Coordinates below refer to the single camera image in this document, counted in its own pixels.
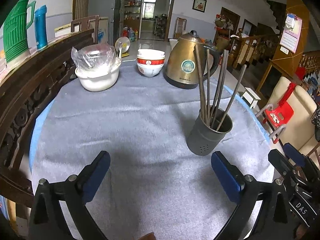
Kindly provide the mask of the person's left hand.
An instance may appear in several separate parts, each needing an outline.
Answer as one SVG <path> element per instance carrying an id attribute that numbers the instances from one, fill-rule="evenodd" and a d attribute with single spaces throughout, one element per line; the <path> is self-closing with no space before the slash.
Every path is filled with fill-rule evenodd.
<path id="1" fill-rule="evenodd" d="M 140 237 L 138 240 L 156 240 L 156 236 L 154 232 L 148 233 L 142 237 Z"/>

